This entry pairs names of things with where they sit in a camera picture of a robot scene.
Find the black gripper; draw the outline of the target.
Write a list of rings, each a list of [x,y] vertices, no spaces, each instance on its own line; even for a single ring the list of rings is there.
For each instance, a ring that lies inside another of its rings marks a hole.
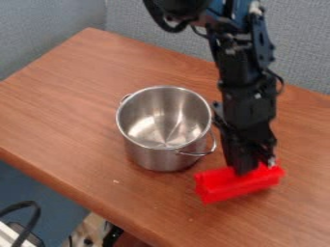
[[[238,176],[254,171],[259,162],[275,158],[276,138],[271,131],[275,118],[275,79],[263,78],[247,86],[218,85],[222,93],[216,112],[227,128],[220,130],[220,141],[227,165]]]

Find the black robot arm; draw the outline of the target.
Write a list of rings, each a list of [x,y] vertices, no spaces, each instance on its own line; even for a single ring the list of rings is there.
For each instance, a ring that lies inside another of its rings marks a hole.
[[[159,27],[179,33],[204,31],[219,70],[222,99],[212,103],[228,166],[239,176],[260,164],[275,164],[271,131],[283,80],[270,70],[275,46],[270,41],[260,0],[141,0]]]

